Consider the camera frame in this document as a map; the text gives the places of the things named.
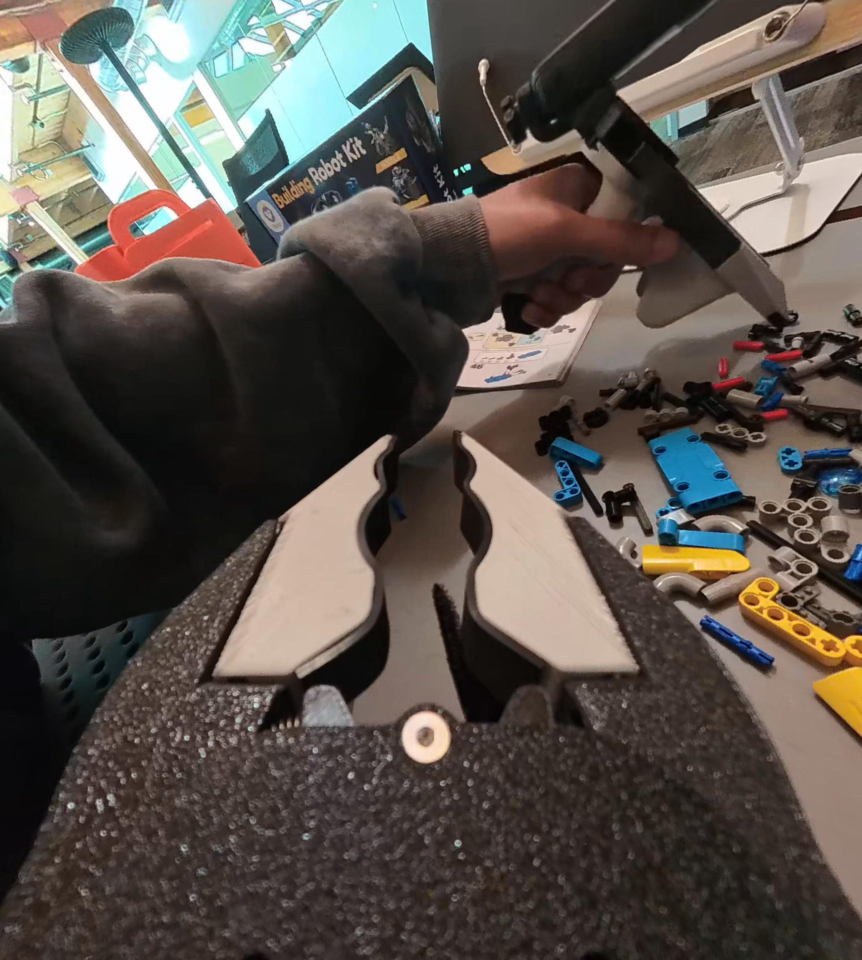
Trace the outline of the black office chair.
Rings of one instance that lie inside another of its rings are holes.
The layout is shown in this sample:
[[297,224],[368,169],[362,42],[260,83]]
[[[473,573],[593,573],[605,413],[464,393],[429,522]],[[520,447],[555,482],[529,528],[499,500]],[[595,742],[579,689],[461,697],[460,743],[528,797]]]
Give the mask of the black office chair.
[[222,168],[238,208],[247,198],[290,165],[277,121],[269,109],[245,140],[244,146],[222,162]]

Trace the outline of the person's left hand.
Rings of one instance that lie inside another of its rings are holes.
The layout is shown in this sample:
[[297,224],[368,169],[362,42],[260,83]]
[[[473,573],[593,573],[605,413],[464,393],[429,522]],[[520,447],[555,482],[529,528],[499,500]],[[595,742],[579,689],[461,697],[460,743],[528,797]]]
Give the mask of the person's left hand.
[[521,318],[531,328],[553,327],[604,297],[624,268],[677,254],[680,238],[666,226],[591,216],[601,185],[596,170],[573,163],[481,199],[498,285],[526,284]]

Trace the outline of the perforated chair seat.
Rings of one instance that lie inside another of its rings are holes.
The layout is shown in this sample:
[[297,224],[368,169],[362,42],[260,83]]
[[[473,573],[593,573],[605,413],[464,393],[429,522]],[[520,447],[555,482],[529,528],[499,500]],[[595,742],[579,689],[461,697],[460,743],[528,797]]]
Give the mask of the perforated chair seat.
[[155,611],[100,630],[30,642],[44,716],[61,750],[74,747],[117,678],[169,613]]

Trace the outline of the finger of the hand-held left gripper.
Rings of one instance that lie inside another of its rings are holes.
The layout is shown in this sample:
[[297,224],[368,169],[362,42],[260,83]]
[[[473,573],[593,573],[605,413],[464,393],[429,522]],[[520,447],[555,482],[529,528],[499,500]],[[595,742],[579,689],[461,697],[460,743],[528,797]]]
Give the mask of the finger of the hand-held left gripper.
[[740,244],[714,273],[761,318],[790,318],[785,283],[752,246]]

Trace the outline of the pile of building brick pieces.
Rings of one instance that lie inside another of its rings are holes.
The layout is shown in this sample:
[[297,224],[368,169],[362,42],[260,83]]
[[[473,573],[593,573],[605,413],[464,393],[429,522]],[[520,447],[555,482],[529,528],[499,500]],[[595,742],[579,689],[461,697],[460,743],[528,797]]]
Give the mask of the pile of building brick pieces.
[[[554,500],[613,527],[635,513],[645,543],[617,548],[656,590],[743,618],[829,672],[815,695],[862,741],[862,310],[846,329],[735,340],[755,382],[721,357],[714,380],[667,390],[653,368],[625,373],[582,414],[561,398],[533,448],[557,474]],[[640,410],[637,437],[669,494],[649,512],[634,481],[597,496],[603,456],[578,435]]]

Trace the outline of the white laptop stand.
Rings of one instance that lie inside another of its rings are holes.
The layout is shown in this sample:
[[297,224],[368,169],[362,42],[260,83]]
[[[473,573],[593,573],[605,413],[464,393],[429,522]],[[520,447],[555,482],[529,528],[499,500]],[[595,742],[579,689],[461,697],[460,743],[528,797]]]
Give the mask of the white laptop stand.
[[619,95],[640,116],[661,118],[710,98],[749,72],[751,93],[780,155],[773,171],[746,175],[700,193],[761,255],[807,242],[830,221],[862,179],[862,152],[806,160],[794,112],[780,79],[782,63],[819,38],[825,9],[811,2],[781,6],[651,76]]

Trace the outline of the dark robot kit box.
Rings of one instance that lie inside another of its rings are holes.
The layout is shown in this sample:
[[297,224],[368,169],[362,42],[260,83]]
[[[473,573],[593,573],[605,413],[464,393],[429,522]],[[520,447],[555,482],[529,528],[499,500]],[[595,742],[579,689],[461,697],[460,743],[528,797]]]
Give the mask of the dark robot kit box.
[[296,222],[376,187],[406,210],[462,197],[437,125],[410,72],[305,157],[256,188],[246,207],[280,242]]

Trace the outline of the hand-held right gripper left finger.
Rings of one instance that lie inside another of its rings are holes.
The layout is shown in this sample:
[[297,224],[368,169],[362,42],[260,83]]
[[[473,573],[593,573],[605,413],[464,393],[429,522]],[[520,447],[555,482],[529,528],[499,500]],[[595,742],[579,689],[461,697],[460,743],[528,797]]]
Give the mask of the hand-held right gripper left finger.
[[217,682],[330,686],[353,703],[380,676],[390,627],[377,554],[391,531],[397,440],[378,438],[277,522],[212,669]]

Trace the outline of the orange plastic bin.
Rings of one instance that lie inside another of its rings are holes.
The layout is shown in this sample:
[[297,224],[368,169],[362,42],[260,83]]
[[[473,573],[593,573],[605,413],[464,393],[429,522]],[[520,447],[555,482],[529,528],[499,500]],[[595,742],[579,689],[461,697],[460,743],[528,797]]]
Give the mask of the orange plastic bin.
[[[133,224],[160,210],[173,212],[173,221],[150,234],[132,235]],[[113,205],[106,223],[111,245],[79,264],[76,275],[96,282],[119,282],[169,258],[260,266],[233,222],[211,198],[190,207],[170,191],[149,190]]]

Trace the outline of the open instruction booklet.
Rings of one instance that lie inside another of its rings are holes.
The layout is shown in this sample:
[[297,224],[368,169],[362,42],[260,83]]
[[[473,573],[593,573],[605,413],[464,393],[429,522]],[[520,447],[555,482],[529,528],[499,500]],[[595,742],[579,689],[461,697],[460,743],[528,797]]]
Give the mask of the open instruction booklet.
[[547,328],[507,329],[500,310],[463,331],[468,356],[456,390],[482,392],[563,383],[602,306],[594,299]]

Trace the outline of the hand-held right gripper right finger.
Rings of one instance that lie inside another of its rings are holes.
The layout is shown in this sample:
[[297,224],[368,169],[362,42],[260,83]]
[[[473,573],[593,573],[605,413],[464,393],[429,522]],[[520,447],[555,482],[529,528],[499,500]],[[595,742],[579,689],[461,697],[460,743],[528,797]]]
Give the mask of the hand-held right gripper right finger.
[[452,435],[471,560],[461,655],[499,707],[524,687],[556,704],[572,683],[637,678],[640,666],[565,510],[463,431]]

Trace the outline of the black pole lamp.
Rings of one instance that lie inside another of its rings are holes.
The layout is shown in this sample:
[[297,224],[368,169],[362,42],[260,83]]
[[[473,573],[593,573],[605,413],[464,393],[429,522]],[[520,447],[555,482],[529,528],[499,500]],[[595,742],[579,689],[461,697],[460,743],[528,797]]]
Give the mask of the black pole lamp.
[[155,130],[152,143],[167,149],[186,181],[197,189],[200,198],[209,200],[213,195],[206,182],[173,137],[169,122],[146,96],[147,70],[157,47],[142,30],[148,11],[154,17],[163,11],[164,25],[170,27],[168,6],[169,2],[144,1],[101,6],[64,29],[55,55],[75,74],[82,88],[94,87],[88,95],[100,118],[114,129],[127,129],[127,133],[117,132],[125,144],[138,139],[136,122],[124,116],[125,106],[140,109]]

